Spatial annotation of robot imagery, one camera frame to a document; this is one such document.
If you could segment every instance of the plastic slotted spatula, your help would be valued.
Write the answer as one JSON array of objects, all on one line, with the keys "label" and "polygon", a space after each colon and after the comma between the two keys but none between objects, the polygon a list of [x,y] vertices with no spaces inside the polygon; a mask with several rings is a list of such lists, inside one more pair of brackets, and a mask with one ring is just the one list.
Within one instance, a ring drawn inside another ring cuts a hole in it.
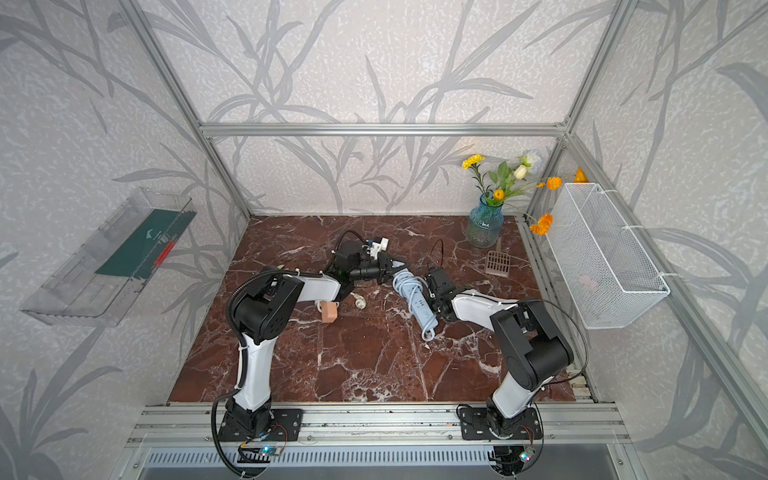
[{"label": "plastic slotted spatula", "polygon": [[509,271],[512,269],[512,257],[509,253],[502,252],[502,237],[496,241],[496,250],[491,250],[485,257],[485,272],[490,275],[503,276],[509,278]]}]

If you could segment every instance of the wallpaper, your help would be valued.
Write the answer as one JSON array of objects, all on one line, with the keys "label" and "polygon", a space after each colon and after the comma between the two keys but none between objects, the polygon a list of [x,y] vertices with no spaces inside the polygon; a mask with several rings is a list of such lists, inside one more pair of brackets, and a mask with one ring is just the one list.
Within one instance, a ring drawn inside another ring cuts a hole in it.
[{"label": "wallpaper", "polygon": [[563,121],[614,1],[141,0],[205,122]]},{"label": "wallpaper", "polygon": [[[164,402],[245,219],[112,2],[0,5],[0,478],[103,479]],[[138,187],[187,232],[115,328],[18,309]]]},{"label": "wallpaper", "polygon": [[[261,214],[467,214],[479,191],[461,162],[485,157],[481,171],[537,150],[553,137],[226,137],[217,149]],[[535,165],[527,182],[535,182]],[[505,201],[524,210],[533,188]]]},{"label": "wallpaper", "polygon": [[[633,13],[576,132],[768,392],[768,2],[659,5]],[[651,478],[768,478],[666,303],[589,340]]]}]

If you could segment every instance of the yellow flower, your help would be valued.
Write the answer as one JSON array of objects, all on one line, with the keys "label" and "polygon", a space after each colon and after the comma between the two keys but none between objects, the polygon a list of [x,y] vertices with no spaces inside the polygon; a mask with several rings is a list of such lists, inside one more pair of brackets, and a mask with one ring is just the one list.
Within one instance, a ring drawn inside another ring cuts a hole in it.
[{"label": "yellow flower", "polygon": [[462,162],[462,168],[464,170],[466,170],[466,169],[470,168],[474,164],[479,164],[483,160],[485,160],[485,157],[483,157],[481,155],[472,155],[470,158],[468,158],[468,159],[466,159],[466,160],[464,160]]}]

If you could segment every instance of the blue glass vase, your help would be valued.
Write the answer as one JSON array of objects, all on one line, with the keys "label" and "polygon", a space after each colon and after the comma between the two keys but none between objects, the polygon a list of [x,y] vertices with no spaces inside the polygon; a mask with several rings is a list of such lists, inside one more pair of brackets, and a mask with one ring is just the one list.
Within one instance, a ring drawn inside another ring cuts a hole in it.
[{"label": "blue glass vase", "polygon": [[475,247],[488,248],[496,243],[503,223],[502,206],[488,205],[485,195],[481,195],[480,204],[469,212],[467,240]]}]

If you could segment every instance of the red marble surface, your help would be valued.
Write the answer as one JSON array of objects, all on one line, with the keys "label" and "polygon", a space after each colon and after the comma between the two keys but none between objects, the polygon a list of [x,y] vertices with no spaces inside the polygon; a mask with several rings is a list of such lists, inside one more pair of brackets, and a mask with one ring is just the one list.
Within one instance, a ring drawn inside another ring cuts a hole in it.
[{"label": "red marble surface", "polygon": [[[171,402],[209,402],[232,389],[237,377],[237,340],[223,309],[229,295],[266,265],[318,271],[346,229],[364,237],[388,237],[387,251],[410,262],[416,275],[440,262],[457,284],[489,295],[520,299],[538,288],[515,222],[505,222],[502,250],[514,256],[509,279],[484,273],[487,250],[466,241],[466,217],[254,217],[181,370]],[[506,366],[491,331],[474,323],[440,321],[435,340],[421,339],[419,324],[389,284],[359,283],[364,310],[349,296],[339,318],[319,321],[312,304],[294,311],[277,339],[270,374],[276,402],[484,401]],[[572,401],[568,383],[548,387],[543,401]]]}]

